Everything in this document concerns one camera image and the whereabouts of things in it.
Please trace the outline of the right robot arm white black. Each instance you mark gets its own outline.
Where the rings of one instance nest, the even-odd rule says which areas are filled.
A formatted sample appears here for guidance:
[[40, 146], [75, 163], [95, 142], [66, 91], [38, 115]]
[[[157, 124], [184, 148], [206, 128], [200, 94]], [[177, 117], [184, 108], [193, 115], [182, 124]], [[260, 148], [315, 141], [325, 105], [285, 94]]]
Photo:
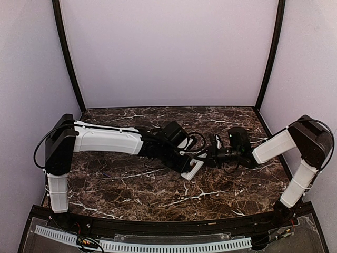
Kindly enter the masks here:
[[287, 208], [294, 207], [309, 190], [317, 174], [330, 162], [335, 148], [331, 129], [308, 115], [303, 115], [255, 148], [251, 146], [245, 128], [233, 127], [227, 133], [228, 147], [223, 145], [218, 135], [211, 134], [210, 146], [196, 154], [194, 159], [212, 168], [234, 162], [253, 169], [292, 149], [298, 149], [300, 165], [279, 199]]

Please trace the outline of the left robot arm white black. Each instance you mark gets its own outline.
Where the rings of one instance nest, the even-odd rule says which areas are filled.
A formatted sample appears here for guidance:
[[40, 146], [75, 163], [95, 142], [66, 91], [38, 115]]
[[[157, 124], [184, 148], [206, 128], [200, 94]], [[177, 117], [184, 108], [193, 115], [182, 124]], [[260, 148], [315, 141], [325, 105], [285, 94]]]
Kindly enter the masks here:
[[74, 120], [63, 115], [41, 140], [45, 164], [37, 165], [47, 175], [47, 191], [54, 213], [68, 212], [68, 174], [75, 152], [126, 153], [161, 163], [178, 173], [191, 170], [191, 158], [184, 152], [190, 144], [188, 133], [175, 121], [165, 128], [117, 128]]

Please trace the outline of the white remote control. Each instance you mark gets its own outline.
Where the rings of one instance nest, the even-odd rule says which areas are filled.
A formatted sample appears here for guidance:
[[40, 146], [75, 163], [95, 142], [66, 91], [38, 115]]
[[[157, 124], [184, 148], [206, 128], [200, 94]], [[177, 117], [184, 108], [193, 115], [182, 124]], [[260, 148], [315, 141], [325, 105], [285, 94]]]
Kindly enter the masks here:
[[203, 166], [204, 162], [196, 159], [192, 159], [190, 162], [191, 170], [188, 172], [181, 173], [181, 177], [184, 179], [191, 181], [200, 168]]

